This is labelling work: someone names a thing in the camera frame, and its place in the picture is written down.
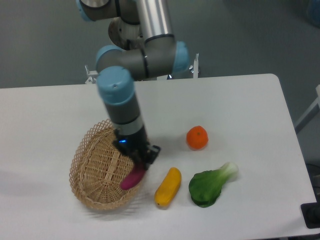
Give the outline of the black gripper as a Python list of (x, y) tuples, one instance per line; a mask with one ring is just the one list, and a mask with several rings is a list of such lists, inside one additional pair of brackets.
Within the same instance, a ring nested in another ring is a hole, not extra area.
[(148, 170), (161, 151), (159, 146), (150, 145), (144, 125), (133, 134), (123, 135), (119, 129), (115, 129), (113, 133), (114, 147), (132, 159), (135, 170)]

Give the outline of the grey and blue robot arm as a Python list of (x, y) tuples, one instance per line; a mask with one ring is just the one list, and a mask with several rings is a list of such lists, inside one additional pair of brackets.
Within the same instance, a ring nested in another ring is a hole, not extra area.
[(149, 142), (134, 83), (189, 68), (186, 44), (173, 32), (165, 0), (79, 0), (84, 20), (114, 19), (122, 44), (96, 55), (96, 84), (114, 128), (114, 146), (135, 165), (148, 169), (160, 152)]

